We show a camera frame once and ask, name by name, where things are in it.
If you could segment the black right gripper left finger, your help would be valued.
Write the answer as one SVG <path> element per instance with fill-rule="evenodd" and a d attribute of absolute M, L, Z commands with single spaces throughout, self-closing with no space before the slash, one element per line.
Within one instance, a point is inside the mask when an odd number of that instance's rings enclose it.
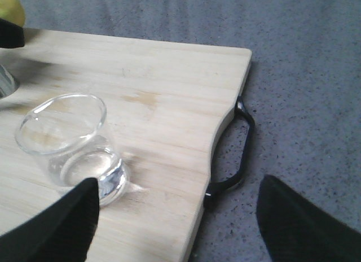
<path fill-rule="evenodd" d="M 99 220 L 98 182 L 87 178 L 1 236 L 1 261 L 85 261 Z"/>

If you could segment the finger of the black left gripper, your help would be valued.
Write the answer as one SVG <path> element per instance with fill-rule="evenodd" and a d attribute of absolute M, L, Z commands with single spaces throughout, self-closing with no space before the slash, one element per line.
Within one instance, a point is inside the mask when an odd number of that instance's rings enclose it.
<path fill-rule="evenodd" d="M 22 27 L 1 19 L 0 30 L 0 46 L 1 48 L 18 48 L 24 47 L 25 38 L 24 30 Z"/>

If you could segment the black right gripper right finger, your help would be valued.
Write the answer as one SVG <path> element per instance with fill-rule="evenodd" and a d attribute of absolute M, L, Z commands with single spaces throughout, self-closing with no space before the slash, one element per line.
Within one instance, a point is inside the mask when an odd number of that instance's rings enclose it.
<path fill-rule="evenodd" d="M 256 217 L 272 261 L 360 261 L 360 233 L 265 175 Z"/>

